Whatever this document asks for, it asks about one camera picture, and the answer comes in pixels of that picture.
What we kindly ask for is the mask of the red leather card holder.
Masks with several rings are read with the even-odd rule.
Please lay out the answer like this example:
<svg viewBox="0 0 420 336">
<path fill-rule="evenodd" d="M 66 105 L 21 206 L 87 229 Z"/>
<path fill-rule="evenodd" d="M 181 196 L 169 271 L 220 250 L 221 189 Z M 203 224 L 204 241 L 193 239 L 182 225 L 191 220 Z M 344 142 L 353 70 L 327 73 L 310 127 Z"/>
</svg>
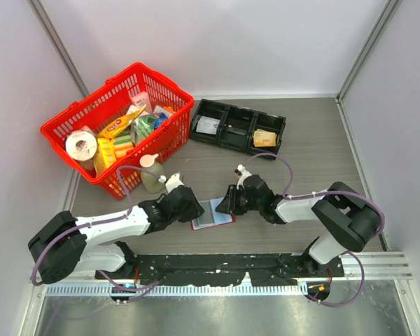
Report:
<svg viewBox="0 0 420 336">
<path fill-rule="evenodd" d="M 223 198 L 199 201 L 199 205 L 204 209 L 204 213 L 191 221 L 192 230 L 213 228 L 219 225 L 234 223 L 236 218 L 232 214 L 217 212 L 216 207 L 223 201 Z"/>
</svg>

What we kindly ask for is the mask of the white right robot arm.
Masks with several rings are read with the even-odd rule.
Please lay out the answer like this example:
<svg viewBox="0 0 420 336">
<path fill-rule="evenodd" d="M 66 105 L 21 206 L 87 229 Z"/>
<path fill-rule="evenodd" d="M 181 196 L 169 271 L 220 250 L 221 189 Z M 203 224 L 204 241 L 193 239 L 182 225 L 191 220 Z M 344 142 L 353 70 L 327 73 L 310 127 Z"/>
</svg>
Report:
<svg viewBox="0 0 420 336">
<path fill-rule="evenodd" d="M 271 224 L 318 220 L 328 231 L 317 237 L 302 254 L 302 268 L 312 277 L 320 275 L 335 257 L 361 252 L 381 232 L 384 215 L 369 199 L 342 182 L 308 195 L 275 194 L 255 174 L 230 185 L 216 207 L 222 214 L 242 216 L 257 211 Z"/>
</svg>

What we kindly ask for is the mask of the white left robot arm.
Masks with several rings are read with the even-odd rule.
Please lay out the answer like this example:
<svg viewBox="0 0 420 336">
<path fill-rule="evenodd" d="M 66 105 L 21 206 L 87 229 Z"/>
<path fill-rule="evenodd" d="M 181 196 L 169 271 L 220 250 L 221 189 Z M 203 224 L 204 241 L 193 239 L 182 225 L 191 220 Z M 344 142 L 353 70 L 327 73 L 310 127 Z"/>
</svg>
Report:
<svg viewBox="0 0 420 336">
<path fill-rule="evenodd" d="M 180 185 L 157 199 L 146 200 L 126 211 L 95 217 L 57 213 L 29 240 L 35 265 L 35 286 L 54 284 L 74 272 L 102 270 L 121 279 L 131 277 L 135 261 L 117 240 L 165 230 L 178 221 L 190 222 L 204 214 L 191 188 Z"/>
</svg>

